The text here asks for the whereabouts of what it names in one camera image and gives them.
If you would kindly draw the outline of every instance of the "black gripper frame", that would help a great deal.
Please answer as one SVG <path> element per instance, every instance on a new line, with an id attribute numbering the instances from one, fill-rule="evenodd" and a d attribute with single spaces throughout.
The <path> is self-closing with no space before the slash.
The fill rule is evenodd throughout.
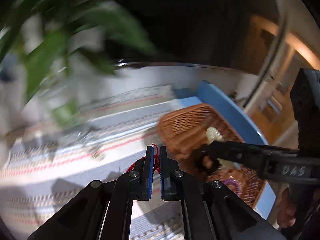
<path id="1" fill-rule="evenodd" d="M 151 198 L 153 147 L 117 180 L 92 181 L 28 240 L 128 240 L 133 200 Z M 180 201 L 185 240 L 283 240 L 220 181 L 200 183 L 160 147 L 161 196 Z"/>
<path id="2" fill-rule="evenodd" d="M 212 161 L 217 158 L 243 164 L 246 168 L 256 170 L 261 179 L 287 182 L 292 184 L 320 185 L 320 158 L 300 157 L 299 150 L 286 149 L 268 145 L 254 145 L 237 142 L 213 141 L 191 153 L 191 160 L 196 168 L 212 174 L 215 167 L 208 169 L 203 158 Z"/>

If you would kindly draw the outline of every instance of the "blue gripper pad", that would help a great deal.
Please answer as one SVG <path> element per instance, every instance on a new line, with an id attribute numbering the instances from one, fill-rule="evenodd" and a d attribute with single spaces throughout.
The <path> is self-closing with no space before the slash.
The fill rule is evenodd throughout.
<path id="1" fill-rule="evenodd" d="M 154 149 L 152 146 L 147 146 L 146 158 L 144 160 L 142 171 L 142 183 L 144 189 L 148 193 L 148 199 L 151 198 L 152 182 L 153 182 L 153 162 L 154 162 Z"/>
<path id="2" fill-rule="evenodd" d="M 164 201 L 177 200 L 177 190 L 175 183 L 171 181 L 171 173 L 179 169 L 177 161 L 168 159 L 165 146 L 160 150 L 160 191 L 161 199 Z"/>

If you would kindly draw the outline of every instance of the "wall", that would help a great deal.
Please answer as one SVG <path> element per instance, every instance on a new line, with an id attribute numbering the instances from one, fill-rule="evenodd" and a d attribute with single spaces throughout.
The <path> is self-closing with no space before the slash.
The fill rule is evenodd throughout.
<path id="1" fill-rule="evenodd" d="M 41 43 L 38 20 L 37 17 L 33 17 L 23 26 L 27 52 L 31 52 Z M 79 46 L 100 50 L 103 46 L 103 39 L 99 29 L 94 28 L 75 35 L 72 49 Z M 172 84 L 173 89 L 196 90 L 201 80 L 207 80 L 216 85 L 227 95 L 236 91 L 241 97 L 247 97 L 257 80 L 255 75 L 232 69 L 186 66 L 123 68 L 116 71 L 116 76 L 103 76 L 95 72 L 89 62 L 77 54 L 71 57 L 71 65 L 74 70 L 73 81 L 76 84 L 76 94 L 81 105 L 143 87 Z M 62 62 L 57 60 L 54 67 L 61 68 Z M 25 70 L 21 65 L 12 66 L 11 70 L 15 76 L 14 82 L 2 84 L 4 95 L 2 110 L 0 109 L 2 112 L 0 126 L 3 127 L 0 132 L 2 134 L 18 127 L 32 125 L 48 117 L 47 111 L 42 107 L 37 96 L 24 106 Z"/>
<path id="2" fill-rule="evenodd" d="M 287 18 L 288 31 L 297 34 L 320 55 L 320 31 L 301 0 L 276 0 L 279 11 Z"/>

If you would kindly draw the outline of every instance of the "red string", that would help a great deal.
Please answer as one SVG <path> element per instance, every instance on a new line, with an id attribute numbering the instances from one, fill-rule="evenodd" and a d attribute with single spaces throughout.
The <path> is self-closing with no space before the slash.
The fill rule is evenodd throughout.
<path id="1" fill-rule="evenodd" d="M 157 153 L 156 155 L 153 155 L 154 159 L 155 159 L 155 163 L 153 164 L 153 173 L 155 171 L 158 171 L 158 173 L 160 174 L 160 157 L 159 157 L 159 149 L 158 146 L 155 145 L 154 143 L 152 144 L 152 146 L 155 146 L 157 149 Z"/>
<path id="2" fill-rule="evenodd" d="M 153 173 L 155 171 L 158 171 L 158 173 L 160 174 L 160 158 L 159 158 L 159 149 L 158 146 L 155 145 L 154 143 L 152 144 L 152 146 L 156 147 L 157 149 L 157 153 L 155 155 L 153 155 L 153 158 L 155 159 L 154 164 L 153 164 Z M 126 172 L 132 171 L 132 169 L 134 168 L 135 162 L 132 163 L 132 165 L 127 169 Z"/>

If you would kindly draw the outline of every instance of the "green plant leaf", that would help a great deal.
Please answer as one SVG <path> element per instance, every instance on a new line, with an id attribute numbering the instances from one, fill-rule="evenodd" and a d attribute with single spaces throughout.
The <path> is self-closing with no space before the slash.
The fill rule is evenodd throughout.
<path id="1" fill-rule="evenodd" d="M 34 13 L 40 13 L 42 21 L 47 24 L 51 20 L 57 18 L 59 7 L 57 4 L 60 0 L 42 0 L 42 2 L 34 8 Z"/>
<path id="2" fill-rule="evenodd" d="M 115 2 L 88 10 L 84 18 L 94 26 L 101 26 L 110 40 L 135 48 L 144 54 L 155 52 L 143 26 Z"/>
<path id="3" fill-rule="evenodd" d="M 43 78 L 49 73 L 52 63 L 63 55 L 67 45 L 67 35 L 61 31 L 48 33 L 44 41 L 26 58 L 27 100 L 38 91 Z"/>
<path id="4" fill-rule="evenodd" d="M 0 50 L 0 62 L 2 62 L 4 56 L 11 48 L 22 24 L 32 15 L 32 9 L 39 2 L 41 0 L 23 0 L 16 8 L 12 8 L 12 12 L 5 24 L 9 28 L 9 31 Z"/>
<path id="5" fill-rule="evenodd" d="M 84 23 L 84 22 L 85 21 L 81 20 L 80 18 L 73 20 L 72 22 L 69 22 L 68 24 L 65 25 L 65 29 L 73 35 L 94 27 L 92 24 Z"/>
<path id="6" fill-rule="evenodd" d="M 25 42 L 24 42 L 23 36 L 19 32 L 17 34 L 17 37 L 16 37 L 12 47 L 16 50 L 19 61 L 22 62 L 23 64 L 25 64 L 25 60 L 27 58 L 27 54 L 24 50 L 24 46 L 25 46 Z"/>
<path id="7" fill-rule="evenodd" d="M 0 39 L 0 51 L 1 51 L 2 47 L 3 47 L 3 45 L 6 43 L 6 40 L 7 40 L 8 36 L 9 36 L 9 34 L 10 34 L 9 31 L 6 31 L 5 34 L 1 37 L 1 39 Z"/>
<path id="8" fill-rule="evenodd" d="M 72 68 L 70 66 L 70 61 L 69 61 L 68 45 L 66 45 L 65 50 L 63 51 L 63 62 L 66 67 L 64 72 L 67 77 L 70 77 L 72 74 Z"/>
<path id="9" fill-rule="evenodd" d="M 86 57 L 92 64 L 92 66 L 104 74 L 113 75 L 115 68 L 112 66 L 111 62 L 99 52 L 94 52 L 92 50 L 80 47 L 76 49 L 77 52 L 81 53 Z"/>

